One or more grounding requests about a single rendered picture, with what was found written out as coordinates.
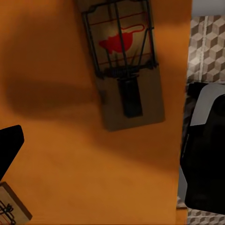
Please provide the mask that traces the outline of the mousetrap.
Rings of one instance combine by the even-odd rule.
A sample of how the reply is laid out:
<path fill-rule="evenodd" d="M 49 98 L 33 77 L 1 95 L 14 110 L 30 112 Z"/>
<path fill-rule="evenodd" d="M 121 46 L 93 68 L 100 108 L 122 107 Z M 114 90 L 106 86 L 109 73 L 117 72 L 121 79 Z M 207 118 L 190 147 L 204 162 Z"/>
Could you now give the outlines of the mousetrap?
<path fill-rule="evenodd" d="M 151 0 L 78 0 L 109 132 L 165 122 Z"/>
<path fill-rule="evenodd" d="M 0 225 L 22 225 L 30 222 L 31 213 L 6 183 L 0 184 Z"/>

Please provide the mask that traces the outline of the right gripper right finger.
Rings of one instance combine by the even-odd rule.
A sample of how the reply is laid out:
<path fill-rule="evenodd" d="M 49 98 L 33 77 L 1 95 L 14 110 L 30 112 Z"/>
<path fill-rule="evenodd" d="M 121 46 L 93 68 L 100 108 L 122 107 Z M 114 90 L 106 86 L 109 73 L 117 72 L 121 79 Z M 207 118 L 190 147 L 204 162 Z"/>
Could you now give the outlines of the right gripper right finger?
<path fill-rule="evenodd" d="M 223 161 L 225 162 L 225 127 L 221 125 L 214 125 L 210 142 L 213 144 L 214 148 L 217 150 Z"/>

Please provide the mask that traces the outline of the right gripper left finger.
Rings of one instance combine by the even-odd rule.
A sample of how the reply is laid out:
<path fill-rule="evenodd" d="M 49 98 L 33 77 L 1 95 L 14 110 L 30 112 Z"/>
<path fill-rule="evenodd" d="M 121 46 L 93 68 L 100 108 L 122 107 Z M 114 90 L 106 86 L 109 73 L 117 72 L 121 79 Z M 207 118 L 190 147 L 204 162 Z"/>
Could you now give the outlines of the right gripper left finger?
<path fill-rule="evenodd" d="M 0 180 L 24 143 L 21 125 L 0 130 Z"/>

